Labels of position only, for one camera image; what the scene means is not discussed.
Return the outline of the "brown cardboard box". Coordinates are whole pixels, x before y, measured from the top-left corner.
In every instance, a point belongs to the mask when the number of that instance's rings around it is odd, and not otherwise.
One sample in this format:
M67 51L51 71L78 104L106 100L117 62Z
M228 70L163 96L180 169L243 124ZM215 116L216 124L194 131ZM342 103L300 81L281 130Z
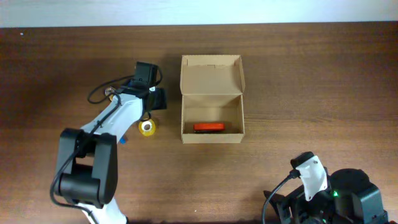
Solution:
M244 90L240 55L184 55L180 70L182 142L240 143L245 135ZM225 130L195 133L195 123L224 123Z

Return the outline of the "orange stapler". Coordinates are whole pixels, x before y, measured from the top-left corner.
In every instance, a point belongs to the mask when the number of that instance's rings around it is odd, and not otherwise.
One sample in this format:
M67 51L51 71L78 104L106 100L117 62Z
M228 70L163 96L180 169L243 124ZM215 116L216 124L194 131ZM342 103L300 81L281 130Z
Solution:
M195 133L216 133L224 130L224 123L195 123L193 125Z

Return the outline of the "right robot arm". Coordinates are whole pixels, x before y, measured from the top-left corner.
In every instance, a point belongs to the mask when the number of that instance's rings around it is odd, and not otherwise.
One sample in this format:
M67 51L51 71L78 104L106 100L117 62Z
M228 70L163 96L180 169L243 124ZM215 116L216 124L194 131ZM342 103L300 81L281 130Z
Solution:
M280 223L390 223L379 188L361 169L340 169L326 175L327 188L305 199L301 185L286 196L264 191Z

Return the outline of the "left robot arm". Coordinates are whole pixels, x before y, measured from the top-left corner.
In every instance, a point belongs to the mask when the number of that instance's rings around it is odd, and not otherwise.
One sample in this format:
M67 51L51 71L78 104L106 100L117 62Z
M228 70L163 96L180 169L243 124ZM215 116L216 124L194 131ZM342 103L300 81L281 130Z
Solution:
M59 207L82 211L90 223L128 223L115 199L119 142L137 124L144 136L155 133L154 110L167 107L159 66L137 62L135 73L105 94L110 104L79 129L66 128L59 140L50 199Z

